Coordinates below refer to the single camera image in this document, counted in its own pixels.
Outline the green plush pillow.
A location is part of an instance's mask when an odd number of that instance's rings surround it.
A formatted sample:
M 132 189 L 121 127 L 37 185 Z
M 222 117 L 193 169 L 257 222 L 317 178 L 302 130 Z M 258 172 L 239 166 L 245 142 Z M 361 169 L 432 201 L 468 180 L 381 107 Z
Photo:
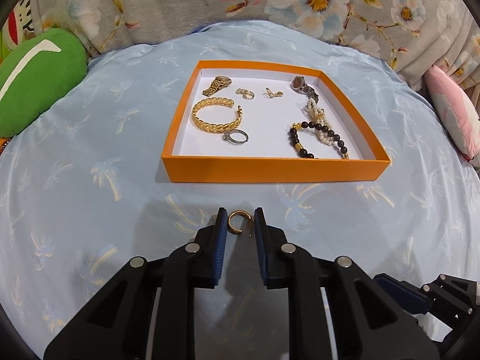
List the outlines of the green plush pillow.
M 26 129 L 87 73 L 86 50 L 72 33 L 51 28 L 1 63 L 1 137 Z

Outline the pink cartoon pillow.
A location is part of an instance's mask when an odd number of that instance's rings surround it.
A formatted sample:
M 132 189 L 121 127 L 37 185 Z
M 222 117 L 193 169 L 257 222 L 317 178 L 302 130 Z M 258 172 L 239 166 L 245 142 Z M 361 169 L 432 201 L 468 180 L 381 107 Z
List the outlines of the pink cartoon pillow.
M 459 152 L 469 161 L 479 154 L 479 114 L 465 91 L 443 70 L 425 74 L 431 102 Z

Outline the orange green cartoon sheet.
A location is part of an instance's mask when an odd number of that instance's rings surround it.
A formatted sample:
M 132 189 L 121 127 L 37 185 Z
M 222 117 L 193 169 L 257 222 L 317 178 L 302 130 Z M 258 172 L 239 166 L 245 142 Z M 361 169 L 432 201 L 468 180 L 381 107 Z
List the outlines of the orange green cartoon sheet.
M 30 0 L 19 0 L 1 28 L 1 62 L 19 45 L 35 37 Z

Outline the silver wristwatch blue dial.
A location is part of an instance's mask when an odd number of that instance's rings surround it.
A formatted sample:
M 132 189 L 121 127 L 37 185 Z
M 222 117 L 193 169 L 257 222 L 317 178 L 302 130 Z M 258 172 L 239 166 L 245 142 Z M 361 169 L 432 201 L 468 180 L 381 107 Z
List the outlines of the silver wristwatch blue dial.
M 315 92 L 315 89 L 306 83 L 303 76 L 296 76 L 290 83 L 290 88 L 296 93 L 304 94 L 308 99 L 311 99 L 315 103 L 318 103 L 319 101 L 319 96 Z

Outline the orange cardboard box tray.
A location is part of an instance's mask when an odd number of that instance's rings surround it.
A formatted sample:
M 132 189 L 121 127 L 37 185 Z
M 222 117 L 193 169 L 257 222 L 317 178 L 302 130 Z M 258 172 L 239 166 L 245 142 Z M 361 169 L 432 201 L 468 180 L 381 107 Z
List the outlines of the orange cardboard box tray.
M 202 91 L 217 76 L 232 84 L 210 97 Z M 347 148 L 343 159 L 336 144 L 325 145 L 315 129 L 298 137 L 312 159 L 301 159 L 290 144 L 289 130 L 309 119 L 307 99 L 290 88 L 304 77 L 319 96 L 334 133 Z M 255 94 L 246 100 L 236 89 Z M 283 92 L 265 98 L 263 92 Z M 374 131 L 351 100 L 324 72 L 281 63 L 200 60 L 172 118 L 163 165 L 178 183 L 308 183 L 377 180 L 391 161 Z

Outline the grey floral blanket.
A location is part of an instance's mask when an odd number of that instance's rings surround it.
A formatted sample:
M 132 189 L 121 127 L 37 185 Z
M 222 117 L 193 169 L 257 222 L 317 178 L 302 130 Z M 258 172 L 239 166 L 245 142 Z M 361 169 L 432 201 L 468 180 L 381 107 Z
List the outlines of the grey floral blanket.
M 462 0 L 31 0 L 35 30 L 69 30 L 98 55 L 227 20 L 268 20 L 386 61 L 412 87 L 437 66 L 479 84 L 479 26 Z

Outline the small gold wristwatch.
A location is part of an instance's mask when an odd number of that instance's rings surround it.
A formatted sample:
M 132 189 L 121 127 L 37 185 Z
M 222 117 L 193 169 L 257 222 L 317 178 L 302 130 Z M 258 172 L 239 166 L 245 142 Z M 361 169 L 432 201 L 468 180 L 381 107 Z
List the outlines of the small gold wristwatch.
M 210 97 L 213 94 L 218 93 L 222 89 L 227 88 L 232 84 L 232 80 L 227 76 L 216 76 L 210 83 L 210 86 L 202 91 L 202 95 Z

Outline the gold pearl earring pair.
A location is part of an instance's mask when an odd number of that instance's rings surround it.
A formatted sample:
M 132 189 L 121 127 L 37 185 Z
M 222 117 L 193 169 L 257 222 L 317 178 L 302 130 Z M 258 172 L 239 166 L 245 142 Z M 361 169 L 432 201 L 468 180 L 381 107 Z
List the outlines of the gold pearl earring pair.
M 237 88 L 235 91 L 235 94 L 241 95 L 246 100 L 252 100 L 255 98 L 255 94 L 252 91 L 245 88 Z

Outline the light blue palm bedsheet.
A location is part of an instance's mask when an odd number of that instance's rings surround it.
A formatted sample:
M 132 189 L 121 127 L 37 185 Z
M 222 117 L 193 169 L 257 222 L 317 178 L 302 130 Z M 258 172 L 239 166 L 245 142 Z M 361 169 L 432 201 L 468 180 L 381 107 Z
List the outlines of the light blue palm bedsheet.
M 326 73 L 391 163 L 365 183 L 175 184 L 160 154 L 201 59 Z M 381 61 L 280 25 L 213 25 L 95 59 L 64 99 L 1 155 L 1 304 L 37 355 L 136 256 L 190 241 L 218 209 L 262 207 L 311 254 L 420 285 L 479 277 L 479 177 L 432 106 Z

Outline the gold hoop earring pair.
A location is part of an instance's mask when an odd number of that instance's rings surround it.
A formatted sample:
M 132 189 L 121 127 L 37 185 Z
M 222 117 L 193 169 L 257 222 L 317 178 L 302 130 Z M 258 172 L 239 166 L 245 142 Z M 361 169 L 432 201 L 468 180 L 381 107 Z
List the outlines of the gold hoop earring pair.
M 269 99 L 281 98 L 283 95 L 284 95 L 283 92 L 281 91 L 273 92 L 270 88 L 266 88 L 265 91 L 263 92 L 263 96 Z

